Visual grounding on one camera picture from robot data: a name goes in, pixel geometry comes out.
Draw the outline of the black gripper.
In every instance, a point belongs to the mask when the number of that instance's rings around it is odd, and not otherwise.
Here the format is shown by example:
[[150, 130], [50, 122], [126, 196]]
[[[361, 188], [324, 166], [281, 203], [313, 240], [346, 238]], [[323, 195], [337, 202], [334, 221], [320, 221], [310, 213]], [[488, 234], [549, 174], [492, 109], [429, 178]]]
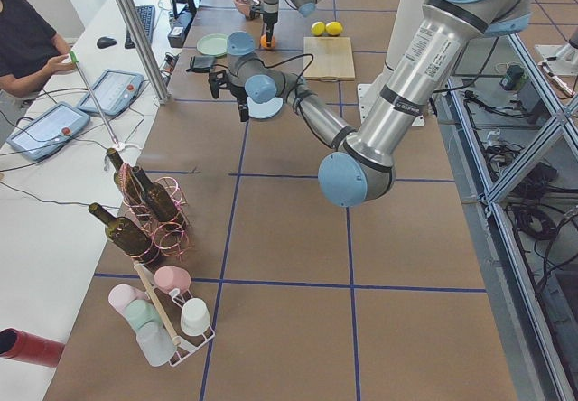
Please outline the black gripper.
[[274, 37], [274, 25], [278, 22], [278, 12], [263, 12], [263, 21], [266, 24], [266, 37]]
[[249, 109], [247, 103], [247, 93], [243, 85], [234, 83], [231, 79], [228, 81], [228, 89], [231, 95], [236, 99], [238, 105], [239, 119], [241, 122], [249, 120]]

